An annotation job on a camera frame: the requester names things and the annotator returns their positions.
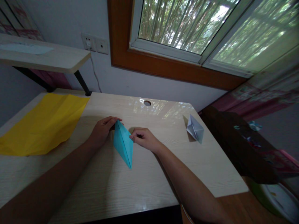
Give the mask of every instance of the window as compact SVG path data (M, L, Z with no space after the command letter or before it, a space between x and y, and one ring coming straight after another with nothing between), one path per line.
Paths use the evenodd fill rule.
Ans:
M298 62L298 5L296 0L135 0L130 48L249 78L286 58Z

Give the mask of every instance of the window frame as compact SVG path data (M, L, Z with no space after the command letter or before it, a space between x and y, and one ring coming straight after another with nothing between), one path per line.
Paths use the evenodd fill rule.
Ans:
M228 91L247 81L199 64L130 49L133 0L109 0L107 6L112 66Z
M129 44L130 49L183 62L199 64L202 67L244 78L250 78L254 75L253 72L246 69L221 65L221 63L211 63L210 60L212 58L211 55L214 56L217 54L225 44L225 40L228 40L234 34L234 32L250 16L251 12L261 3L261 0L240 0L201 55L138 38L143 2L144 0L134 1L132 30Z

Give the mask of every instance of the blue origami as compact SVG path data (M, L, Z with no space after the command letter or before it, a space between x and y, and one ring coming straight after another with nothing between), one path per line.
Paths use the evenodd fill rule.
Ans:
M117 120L115 123L113 145L128 167L132 169L133 141L130 139L130 135L130 132L124 125Z

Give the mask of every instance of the desk grommet hole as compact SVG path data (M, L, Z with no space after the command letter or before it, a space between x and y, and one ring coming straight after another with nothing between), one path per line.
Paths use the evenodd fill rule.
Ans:
M151 106L151 104L152 104L152 103L149 102L148 100L145 100L143 103L144 103L145 106Z

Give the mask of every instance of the forearm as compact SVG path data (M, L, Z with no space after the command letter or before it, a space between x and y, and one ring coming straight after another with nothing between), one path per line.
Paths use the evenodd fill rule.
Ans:
M0 209L1 223L47 223L97 149L87 143L71 152Z
M155 153L192 217L204 222L231 223L208 188L167 147L162 146Z

